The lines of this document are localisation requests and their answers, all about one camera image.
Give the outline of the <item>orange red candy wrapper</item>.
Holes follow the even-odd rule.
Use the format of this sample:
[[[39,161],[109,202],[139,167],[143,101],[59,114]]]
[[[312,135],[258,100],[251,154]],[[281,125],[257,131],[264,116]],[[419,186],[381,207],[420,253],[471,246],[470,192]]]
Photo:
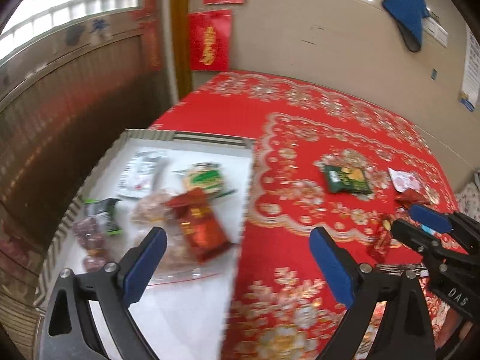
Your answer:
[[[413,205],[429,206],[431,201],[415,189],[406,189],[396,196],[394,200],[403,208],[409,209]]]

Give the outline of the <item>small red candy bar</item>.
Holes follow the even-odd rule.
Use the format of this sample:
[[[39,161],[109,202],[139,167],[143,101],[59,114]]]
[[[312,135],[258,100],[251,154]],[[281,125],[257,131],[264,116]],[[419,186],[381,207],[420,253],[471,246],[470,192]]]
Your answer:
[[[383,214],[374,233],[374,238],[367,248],[367,254],[377,263],[384,263],[391,248],[391,225],[393,219],[389,214]]]

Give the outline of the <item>white strawberry snack packet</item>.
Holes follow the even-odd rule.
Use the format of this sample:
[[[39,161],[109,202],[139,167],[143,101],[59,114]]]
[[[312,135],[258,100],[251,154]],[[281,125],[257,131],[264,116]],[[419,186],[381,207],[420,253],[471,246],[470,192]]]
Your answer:
[[[422,183],[413,173],[397,171],[390,167],[387,170],[396,192],[402,194],[407,189],[412,189],[417,192],[422,190]]]

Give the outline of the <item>clear bag red dates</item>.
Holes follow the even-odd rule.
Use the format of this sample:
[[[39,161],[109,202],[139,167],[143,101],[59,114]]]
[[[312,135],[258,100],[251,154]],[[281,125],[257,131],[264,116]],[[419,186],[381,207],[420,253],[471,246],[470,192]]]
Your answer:
[[[80,247],[86,252],[82,260],[84,269],[99,271],[110,259],[106,238],[99,229],[95,217],[85,217],[72,225],[73,234]]]

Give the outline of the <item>clear bag brown snacks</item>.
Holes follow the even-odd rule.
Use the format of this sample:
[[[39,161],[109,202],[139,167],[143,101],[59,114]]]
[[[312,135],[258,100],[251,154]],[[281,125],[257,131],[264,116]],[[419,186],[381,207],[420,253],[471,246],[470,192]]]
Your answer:
[[[135,204],[129,217],[137,231],[135,245],[139,245],[154,227],[162,228],[167,235],[166,250],[152,275],[150,286],[200,280],[221,273],[219,262],[200,263],[195,258],[176,216],[167,208],[167,202],[172,197],[172,190],[154,191]]]

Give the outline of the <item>black green snack packet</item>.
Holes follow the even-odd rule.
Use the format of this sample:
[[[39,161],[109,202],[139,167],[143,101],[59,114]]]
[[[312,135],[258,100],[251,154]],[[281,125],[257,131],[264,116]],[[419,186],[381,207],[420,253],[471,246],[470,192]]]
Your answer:
[[[116,205],[120,199],[109,197],[103,200],[86,199],[84,201],[84,212],[86,217],[93,217],[97,229],[108,236],[115,236],[122,233],[122,228],[116,220]]]

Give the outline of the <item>red gold snack packet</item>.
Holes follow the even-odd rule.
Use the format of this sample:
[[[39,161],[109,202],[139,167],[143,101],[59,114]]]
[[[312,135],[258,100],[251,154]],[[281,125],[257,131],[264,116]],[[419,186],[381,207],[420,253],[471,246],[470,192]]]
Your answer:
[[[208,194],[202,189],[171,197],[165,205],[176,218],[198,263],[210,261],[233,246],[212,210]]]

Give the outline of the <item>white silver snack packet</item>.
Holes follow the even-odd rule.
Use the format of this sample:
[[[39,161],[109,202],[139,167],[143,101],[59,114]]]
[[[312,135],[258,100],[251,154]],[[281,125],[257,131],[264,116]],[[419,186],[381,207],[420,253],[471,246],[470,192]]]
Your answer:
[[[151,194],[168,164],[166,150],[137,152],[124,167],[116,187],[120,197],[142,199]]]

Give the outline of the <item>green cow biscuit packet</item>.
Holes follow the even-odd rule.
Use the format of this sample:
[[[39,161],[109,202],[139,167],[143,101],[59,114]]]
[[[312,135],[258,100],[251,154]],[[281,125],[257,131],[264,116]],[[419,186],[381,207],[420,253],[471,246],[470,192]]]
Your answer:
[[[206,197],[217,199],[237,192],[236,189],[228,187],[220,163],[195,163],[174,173],[188,193],[200,190]]]

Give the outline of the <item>dark green snack packet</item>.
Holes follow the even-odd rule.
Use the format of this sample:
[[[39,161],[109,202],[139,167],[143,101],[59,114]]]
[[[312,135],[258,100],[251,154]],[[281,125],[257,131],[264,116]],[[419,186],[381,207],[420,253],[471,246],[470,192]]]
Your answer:
[[[325,165],[323,174],[327,188],[332,194],[371,194],[372,192],[363,168]]]

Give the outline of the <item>red floral tablecloth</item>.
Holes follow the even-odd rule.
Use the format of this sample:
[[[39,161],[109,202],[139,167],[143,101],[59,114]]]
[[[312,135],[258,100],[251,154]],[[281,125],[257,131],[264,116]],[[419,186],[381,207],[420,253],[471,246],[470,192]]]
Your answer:
[[[382,215],[406,218],[388,168],[411,172],[438,211],[453,191],[414,125],[330,88],[222,72],[154,121],[163,130],[256,141],[253,182],[222,359],[314,359],[341,321],[310,254],[317,226],[360,263]],[[371,194],[331,193],[325,165],[363,168]]]

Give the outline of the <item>striped cardboard box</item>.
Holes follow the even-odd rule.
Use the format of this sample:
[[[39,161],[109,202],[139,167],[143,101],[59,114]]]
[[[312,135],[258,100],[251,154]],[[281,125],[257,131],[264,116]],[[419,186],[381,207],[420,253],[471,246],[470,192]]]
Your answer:
[[[254,163],[255,142],[246,137],[172,130],[128,129],[98,161],[67,209],[41,273],[37,306],[46,316],[39,336],[40,359],[219,359],[238,273]],[[172,156],[160,182],[177,187],[174,170],[217,161],[232,193],[214,211],[236,243],[205,267],[179,278],[154,273],[173,239],[150,228],[140,244],[127,225],[115,261],[99,271],[80,270],[72,221],[86,197],[115,188],[136,150],[166,150]]]

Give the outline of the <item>lower red paper decoration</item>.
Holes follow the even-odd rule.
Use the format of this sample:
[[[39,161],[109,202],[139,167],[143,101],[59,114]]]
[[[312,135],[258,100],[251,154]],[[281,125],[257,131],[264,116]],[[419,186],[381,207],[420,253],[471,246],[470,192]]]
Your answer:
[[[231,10],[190,13],[189,42],[191,71],[224,72],[229,69]]]

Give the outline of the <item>wall calendar poster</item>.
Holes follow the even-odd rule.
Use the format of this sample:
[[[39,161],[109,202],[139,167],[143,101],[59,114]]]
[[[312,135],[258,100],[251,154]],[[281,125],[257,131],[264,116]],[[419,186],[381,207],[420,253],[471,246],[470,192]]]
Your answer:
[[[475,35],[466,24],[466,47],[463,79],[460,87],[460,102],[474,112],[479,100],[480,47]]]

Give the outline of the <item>blue cloth on wall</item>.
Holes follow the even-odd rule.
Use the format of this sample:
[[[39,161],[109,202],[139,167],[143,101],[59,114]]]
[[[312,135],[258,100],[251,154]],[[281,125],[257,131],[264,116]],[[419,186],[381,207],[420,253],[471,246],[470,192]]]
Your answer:
[[[394,20],[406,48],[412,53],[419,52],[423,19],[430,15],[425,0],[383,0],[382,7]]]

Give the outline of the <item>wooden door frame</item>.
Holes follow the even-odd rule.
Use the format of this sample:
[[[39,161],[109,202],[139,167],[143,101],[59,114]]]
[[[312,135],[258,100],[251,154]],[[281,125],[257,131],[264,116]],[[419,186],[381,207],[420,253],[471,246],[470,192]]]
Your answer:
[[[192,91],[189,41],[189,0],[170,0],[172,51],[176,89],[182,100]]]

